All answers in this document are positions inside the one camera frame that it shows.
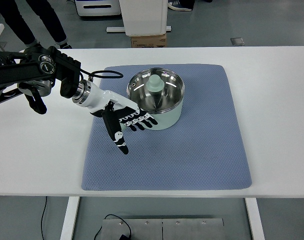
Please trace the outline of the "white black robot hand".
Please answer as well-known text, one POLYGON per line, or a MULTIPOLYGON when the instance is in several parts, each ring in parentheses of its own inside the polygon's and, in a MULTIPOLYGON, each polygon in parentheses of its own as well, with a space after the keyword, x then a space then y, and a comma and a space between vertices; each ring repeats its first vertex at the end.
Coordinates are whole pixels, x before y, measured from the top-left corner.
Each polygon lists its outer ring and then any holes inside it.
POLYGON ((125 155, 129 153, 129 149, 122 130, 144 131, 145 128, 151 129, 153 125, 158 125, 155 118, 148 112, 140 112, 135 102, 111 90, 102 90, 88 80, 81 80, 78 83, 72 101, 81 107, 88 108, 93 115, 102 111, 101 115, 108 135, 125 155))

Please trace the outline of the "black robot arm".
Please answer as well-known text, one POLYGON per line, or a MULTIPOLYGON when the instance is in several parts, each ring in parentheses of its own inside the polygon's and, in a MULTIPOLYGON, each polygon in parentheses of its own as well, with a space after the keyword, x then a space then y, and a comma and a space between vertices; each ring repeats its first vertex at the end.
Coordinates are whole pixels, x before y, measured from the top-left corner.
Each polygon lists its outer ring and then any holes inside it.
POLYGON ((55 81, 59 80, 60 95, 102 118, 111 140, 123 154, 128 154, 122 126, 136 131, 152 128, 158 122, 134 101, 100 89, 91 79, 120 79, 122 73, 99 70, 88 73, 88 80, 83 78, 84 73, 79 61, 54 46, 48 49, 33 46, 23 52, 0 51, 0 104, 23 94, 30 108, 43 115, 47 107, 42 98, 51 93, 55 81))

